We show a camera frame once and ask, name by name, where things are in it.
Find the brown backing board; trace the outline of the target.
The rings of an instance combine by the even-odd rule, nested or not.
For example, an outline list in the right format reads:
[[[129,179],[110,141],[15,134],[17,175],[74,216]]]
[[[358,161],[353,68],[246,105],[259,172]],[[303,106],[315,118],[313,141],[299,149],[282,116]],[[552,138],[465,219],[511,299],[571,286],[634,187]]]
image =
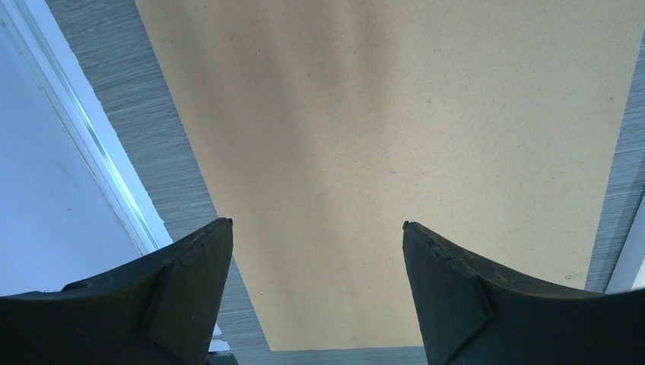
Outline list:
[[[418,346],[416,221],[581,288],[642,1],[139,1],[273,351]]]

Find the white wooden picture frame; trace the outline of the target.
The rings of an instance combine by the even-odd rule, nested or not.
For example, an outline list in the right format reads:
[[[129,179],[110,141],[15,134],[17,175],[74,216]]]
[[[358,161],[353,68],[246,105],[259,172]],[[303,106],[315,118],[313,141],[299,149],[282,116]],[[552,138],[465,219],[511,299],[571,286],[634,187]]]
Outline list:
[[[608,286],[607,294],[644,289],[644,198],[634,216]]]

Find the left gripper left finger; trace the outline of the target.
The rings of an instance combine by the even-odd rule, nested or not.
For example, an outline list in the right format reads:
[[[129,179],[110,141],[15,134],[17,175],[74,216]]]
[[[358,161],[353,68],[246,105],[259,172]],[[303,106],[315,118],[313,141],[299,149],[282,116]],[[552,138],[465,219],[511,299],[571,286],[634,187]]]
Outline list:
[[[3,364],[215,364],[210,351],[233,251],[218,218],[151,254],[1,299]]]

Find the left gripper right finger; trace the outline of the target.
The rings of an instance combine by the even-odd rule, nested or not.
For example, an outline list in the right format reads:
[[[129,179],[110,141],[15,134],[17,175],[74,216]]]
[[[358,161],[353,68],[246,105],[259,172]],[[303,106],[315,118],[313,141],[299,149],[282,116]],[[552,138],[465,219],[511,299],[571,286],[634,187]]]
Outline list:
[[[430,364],[642,364],[644,292],[543,281],[417,222],[402,251]]]

